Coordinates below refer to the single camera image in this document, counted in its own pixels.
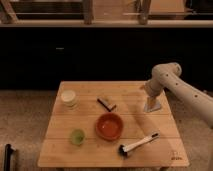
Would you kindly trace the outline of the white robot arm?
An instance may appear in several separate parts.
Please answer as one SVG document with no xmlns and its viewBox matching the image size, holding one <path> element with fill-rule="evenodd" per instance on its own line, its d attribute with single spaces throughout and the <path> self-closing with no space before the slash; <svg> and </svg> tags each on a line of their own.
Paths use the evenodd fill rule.
<svg viewBox="0 0 213 171">
<path fill-rule="evenodd" d="M 152 68 L 152 77 L 144 84 L 147 93 L 145 112 L 159 110 L 161 105 L 157 97 L 164 88 L 170 90 L 184 104 L 190 106 L 213 130 L 213 97 L 184 82 L 180 75 L 181 66 L 176 62 L 158 64 Z"/>
</svg>

